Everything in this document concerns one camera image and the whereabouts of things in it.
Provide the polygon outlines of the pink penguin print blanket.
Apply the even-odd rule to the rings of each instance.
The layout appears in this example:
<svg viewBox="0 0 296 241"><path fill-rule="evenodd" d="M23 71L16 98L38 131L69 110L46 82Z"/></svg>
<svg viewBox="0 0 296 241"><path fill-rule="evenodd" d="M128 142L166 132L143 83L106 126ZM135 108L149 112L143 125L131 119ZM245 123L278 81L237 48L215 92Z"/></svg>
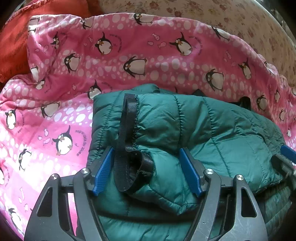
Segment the pink penguin print blanket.
<svg viewBox="0 0 296 241"><path fill-rule="evenodd" d="M30 72L1 89L1 215L21 240L48 177L73 175L117 147L120 125L132 129L132 160L111 170L115 186L133 194L149 183L154 161L132 147L135 87L248 109L274 122L284 145L295 148L295 88L224 30L129 13L36 15L27 30Z"/></svg>

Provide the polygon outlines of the red knitted blanket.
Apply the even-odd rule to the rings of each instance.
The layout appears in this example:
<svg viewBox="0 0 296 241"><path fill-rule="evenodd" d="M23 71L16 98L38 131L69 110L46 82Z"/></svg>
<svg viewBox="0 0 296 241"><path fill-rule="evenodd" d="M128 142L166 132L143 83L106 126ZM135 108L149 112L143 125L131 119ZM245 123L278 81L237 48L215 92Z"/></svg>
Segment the red knitted blanket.
<svg viewBox="0 0 296 241"><path fill-rule="evenodd" d="M28 22L36 15L71 14L88 18L103 14L99 1L29 1L1 28L1 85L30 72L27 58Z"/></svg>

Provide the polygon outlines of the beige floral bed sheet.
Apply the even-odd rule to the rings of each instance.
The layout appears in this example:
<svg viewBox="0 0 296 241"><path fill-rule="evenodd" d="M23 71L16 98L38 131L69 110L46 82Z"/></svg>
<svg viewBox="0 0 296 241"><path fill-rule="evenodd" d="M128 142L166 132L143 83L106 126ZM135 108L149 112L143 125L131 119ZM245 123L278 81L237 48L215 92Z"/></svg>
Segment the beige floral bed sheet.
<svg viewBox="0 0 296 241"><path fill-rule="evenodd" d="M105 14L146 13L201 21L236 35L295 86L295 38L258 1L99 1Z"/></svg>

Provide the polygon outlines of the green quilted puffer jacket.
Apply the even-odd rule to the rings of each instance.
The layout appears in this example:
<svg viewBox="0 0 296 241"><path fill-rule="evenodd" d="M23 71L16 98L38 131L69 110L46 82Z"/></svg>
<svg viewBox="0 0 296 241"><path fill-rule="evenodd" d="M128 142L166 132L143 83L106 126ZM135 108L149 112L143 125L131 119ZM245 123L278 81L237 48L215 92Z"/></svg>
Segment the green quilted puffer jacket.
<svg viewBox="0 0 296 241"><path fill-rule="evenodd" d="M279 127L248 109L209 97L171 94L153 84L129 90L137 101L132 147L154 161L149 183L118 191L110 175L94 207L109 240L183 240L201 201L186 182L178 152L219 175L245 177L260 207L268 239L279 233L291 190L271 164L285 144Z"/></svg>

